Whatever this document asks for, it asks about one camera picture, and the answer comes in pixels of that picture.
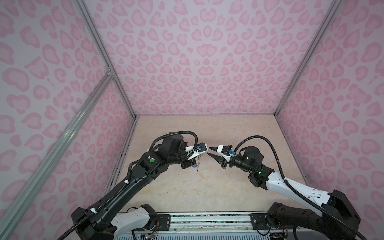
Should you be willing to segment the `metal perforated ring disc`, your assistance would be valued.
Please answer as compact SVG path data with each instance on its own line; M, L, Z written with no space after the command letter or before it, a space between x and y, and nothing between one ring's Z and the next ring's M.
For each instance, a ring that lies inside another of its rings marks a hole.
M200 163L201 163L201 156L198 156L197 157L197 164L196 164L196 174L199 171Z

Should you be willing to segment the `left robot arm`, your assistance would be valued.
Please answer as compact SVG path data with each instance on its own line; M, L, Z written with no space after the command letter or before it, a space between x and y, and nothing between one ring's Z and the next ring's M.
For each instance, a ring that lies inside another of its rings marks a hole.
M191 131L170 132L156 138L149 150L137 161L130 163L127 175L104 197L88 208L77 208L71 215L73 226L60 239L76 232L82 240L96 237L113 238L113 219L120 210L146 185L167 171L170 165L193 165L198 152L198 136Z

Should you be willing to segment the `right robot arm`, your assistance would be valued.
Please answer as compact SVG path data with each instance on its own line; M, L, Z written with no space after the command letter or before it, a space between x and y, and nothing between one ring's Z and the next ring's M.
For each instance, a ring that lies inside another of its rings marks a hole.
M302 227L319 232L330 240L365 239L358 231L361 218L344 193L338 190L330 193L284 178L263 164L264 156L253 146L243 148L241 154L233 151L231 146L219 145L211 150L214 153L209 155L223 169L241 169L249 174L248 179L254 187L278 193L303 205L303 208L293 208L273 203L265 216L269 227Z

